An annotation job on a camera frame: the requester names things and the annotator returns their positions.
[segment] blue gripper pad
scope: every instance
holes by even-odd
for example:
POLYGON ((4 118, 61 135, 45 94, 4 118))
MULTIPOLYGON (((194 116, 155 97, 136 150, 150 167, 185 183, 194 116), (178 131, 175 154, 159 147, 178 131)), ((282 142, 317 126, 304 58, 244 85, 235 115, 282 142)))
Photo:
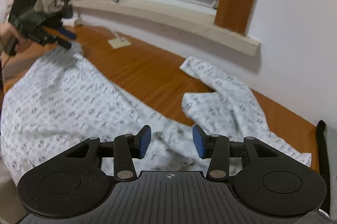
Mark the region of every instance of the blue gripper pad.
POLYGON ((151 142, 151 128, 148 127, 144 136, 140 139, 140 145, 139 145, 139 158, 144 158, 147 148, 149 147, 151 142))
POLYGON ((205 147, 203 145, 203 138, 201 137, 201 134, 199 133, 199 131, 197 130, 195 126, 193 126, 192 133, 193 133, 194 146, 198 152, 198 155, 200 158, 204 158, 205 157, 205 147))
POLYGON ((63 28, 63 27, 58 28, 57 31, 58 31, 60 34, 62 34, 62 35, 64 35, 64 36, 68 37, 68 38, 71 39, 71 40, 76 40, 76 38, 77 38, 77 35, 76 35, 75 33, 71 32, 71 31, 69 31, 69 30, 66 30, 66 29, 63 28))

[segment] circular mount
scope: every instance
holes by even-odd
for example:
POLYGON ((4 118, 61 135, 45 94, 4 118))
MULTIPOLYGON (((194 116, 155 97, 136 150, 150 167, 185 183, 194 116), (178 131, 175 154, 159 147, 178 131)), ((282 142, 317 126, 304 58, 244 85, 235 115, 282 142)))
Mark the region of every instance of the circular mount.
POLYGON ((233 190, 242 203, 259 213, 298 217, 321 205, 326 185, 315 171, 280 156, 251 162, 234 177, 233 190))
POLYGON ((17 190, 27 211, 46 218, 69 218, 99 205, 110 184, 99 168, 76 158, 63 158, 27 172, 17 190))

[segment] white patterned cloth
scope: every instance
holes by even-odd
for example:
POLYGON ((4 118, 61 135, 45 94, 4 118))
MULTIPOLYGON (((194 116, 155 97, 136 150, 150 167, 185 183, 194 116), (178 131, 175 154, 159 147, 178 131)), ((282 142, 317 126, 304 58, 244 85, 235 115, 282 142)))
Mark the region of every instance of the white patterned cloth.
MULTIPOLYGON (((181 69, 215 89, 186 93, 183 110, 206 133, 242 141, 255 136, 310 165, 311 155, 298 153, 268 129, 250 89, 211 64, 188 58, 181 69)), ((150 125, 152 140, 136 171, 207 171, 209 160, 198 158, 192 128, 164 117, 105 78, 82 56, 79 44, 70 51, 57 47, 39 58, 6 94, 1 116, 4 163, 17 184, 21 176, 80 141, 98 136, 112 141, 150 125)), ((230 174, 240 169, 233 161, 230 174)), ((113 174, 111 159, 102 170, 113 174)))

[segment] electrical outlet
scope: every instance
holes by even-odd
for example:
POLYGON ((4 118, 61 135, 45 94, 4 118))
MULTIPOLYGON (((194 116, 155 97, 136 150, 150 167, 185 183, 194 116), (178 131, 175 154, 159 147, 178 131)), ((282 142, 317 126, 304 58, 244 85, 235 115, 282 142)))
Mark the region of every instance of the electrical outlet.
POLYGON ((107 41, 113 49, 125 47, 131 45, 131 42, 127 38, 121 37, 120 39, 112 39, 107 41))

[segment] window sill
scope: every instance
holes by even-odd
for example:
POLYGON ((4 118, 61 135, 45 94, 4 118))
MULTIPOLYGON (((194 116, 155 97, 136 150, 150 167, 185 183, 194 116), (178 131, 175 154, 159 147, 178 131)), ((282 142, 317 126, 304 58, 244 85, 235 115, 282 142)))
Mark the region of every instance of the window sill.
POLYGON ((254 56, 260 42, 217 27, 214 16, 200 11, 145 0, 77 0, 75 8, 93 9, 124 14, 178 28, 211 41, 218 42, 250 56, 254 56))

